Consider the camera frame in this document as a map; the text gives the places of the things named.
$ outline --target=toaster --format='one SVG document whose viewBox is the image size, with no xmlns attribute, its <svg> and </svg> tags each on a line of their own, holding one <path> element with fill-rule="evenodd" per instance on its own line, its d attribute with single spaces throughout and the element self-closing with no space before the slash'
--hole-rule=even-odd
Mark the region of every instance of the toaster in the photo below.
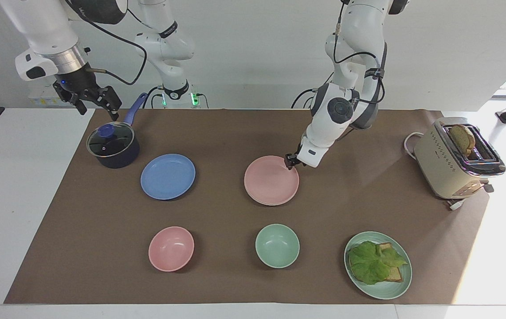
<svg viewBox="0 0 506 319">
<path fill-rule="evenodd" d="M 449 129 L 464 125 L 475 137 L 475 147 L 466 157 L 456 147 Z M 484 188 L 492 192 L 491 177 L 506 167 L 498 153 L 464 117 L 442 117 L 432 124 L 415 146 L 416 161 L 434 193 L 445 199 L 468 198 Z"/>
</svg>

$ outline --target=brown tablecloth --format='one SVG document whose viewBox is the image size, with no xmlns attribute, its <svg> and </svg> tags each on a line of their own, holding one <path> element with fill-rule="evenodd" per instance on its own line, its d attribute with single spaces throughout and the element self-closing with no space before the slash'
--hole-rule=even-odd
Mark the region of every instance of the brown tablecloth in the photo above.
<svg viewBox="0 0 506 319">
<path fill-rule="evenodd" d="M 371 129 L 334 144 L 320 167 L 299 166 L 293 200 L 268 207 L 245 192 L 245 169 L 295 151 L 308 111 L 141 110 L 133 125 L 141 153 L 112 170 L 85 147 L 109 121 L 97 110 L 5 303 L 453 303 L 488 196 L 450 212 L 405 154 L 405 136 L 440 116 L 380 111 Z M 166 153 L 188 156 L 197 176 L 182 197 L 161 202 L 144 194 L 140 177 Z M 301 241 L 298 260 L 282 270 L 255 253 L 257 232 L 276 222 Z M 174 273 L 148 261 L 148 244 L 167 226 L 187 228 L 196 242 Z M 372 299 L 346 274 L 345 245 L 365 230 L 388 234 L 409 254 L 413 279 L 402 297 Z"/>
</svg>

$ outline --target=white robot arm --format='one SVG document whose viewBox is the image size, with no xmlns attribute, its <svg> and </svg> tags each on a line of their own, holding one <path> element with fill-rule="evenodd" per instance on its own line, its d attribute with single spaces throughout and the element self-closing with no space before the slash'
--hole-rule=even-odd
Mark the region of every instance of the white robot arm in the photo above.
<svg viewBox="0 0 506 319">
<path fill-rule="evenodd" d="M 164 104 L 178 108 L 194 106 L 192 90 L 178 62 L 194 56 L 194 42 L 178 28 L 169 0 L 139 0 L 145 24 L 155 32 L 137 34 L 135 43 L 148 52 L 148 61 L 156 67 L 164 88 Z"/>
<path fill-rule="evenodd" d="M 67 0 L 80 6 L 93 22 L 119 22 L 127 10 L 127 0 Z M 86 52 L 70 27 L 66 10 L 58 0 L 0 0 L 14 26 L 24 35 L 30 48 L 16 57 L 16 69 L 25 81 L 56 76 L 54 89 L 62 99 L 83 115 L 82 101 L 105 108 L 113 120 L 121 100 L 111 86 L 99 87 L 90 68 Z"/>
<path fill-rule="evenodd" d="M 341 1 L 342 11 L 346 12 L 338 21 L 336 33 L 326 41 L 326 53 L 334 63 L 332 82 L 318 88 L 312 102 L 312 123 L 303 133 L 296 153 L 285 157 L 289 169 L 300 163 L 317 167 L 347 127 L 367 129 L 377 116 L 387 56 L 383 21 L 387 12 L 402 12 L 408 1 Z M 354 59 L 366 67 L 361 94 L 354 90 L 358 79 Z"/>
</svg>

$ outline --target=blue object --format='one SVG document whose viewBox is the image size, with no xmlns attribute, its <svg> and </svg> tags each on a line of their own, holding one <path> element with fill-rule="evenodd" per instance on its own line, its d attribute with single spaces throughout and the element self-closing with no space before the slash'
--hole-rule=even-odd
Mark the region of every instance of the blue object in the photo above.
<svg viewBox="0 0 506 319">
<path fill-rule="evenodd" d="M 103 137 L 104 139 L 108 139 L 109 137 L 113 136 L 113 133 L 115 133 L 115 127 L 112 123 L 101 125 L 97 129 L 97 135 Z"/>
<path fill-rule="evenodd" d="M 169 200 L 184 194 L 196 179 L 196 167 L 188 157 L 166 154 L 147 164 L 141 186 L 152 198 Z"/>
<path fill-rule="evenodd" d="M 137 113 L 141 105 L 146 101 L 147 97 L 148 94 L 146 93 L 141 93 L 141 95 L 139 95 L 139 98 L 135 101 L 135 103 L 133 103 L 133 106 L 131 106 L 131 108 L 127 112 L 127 116 L 125 117 L 125 123 L 131 126 L 133 125 L 133 121 L 135 120 L 135 114 Z"/>
</svg>

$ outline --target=white table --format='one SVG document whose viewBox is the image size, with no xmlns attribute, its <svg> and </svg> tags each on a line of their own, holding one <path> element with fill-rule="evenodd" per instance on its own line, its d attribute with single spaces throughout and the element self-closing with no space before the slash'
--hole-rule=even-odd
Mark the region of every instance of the white table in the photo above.
<svg viewBox="0 0 506 319">
<path fill-rule="evenodd" d="M 495 126 L 492 111 L 506 101 L 490 101 L 470 114 L 506 163 L 506 127 Z M 93 110 L 7 109 L 0 117 L 0 318 L 470 318 L 472 313 L 506 316 L 506 306 L 471 306 L 490 300 L 506 305 L 506 174 L 478 231 L 454 297 L 463 306 L 289 305 L 221 303 L 205 305 L 2 305 L 34 234 L 48 209 Z"/>
</svg>

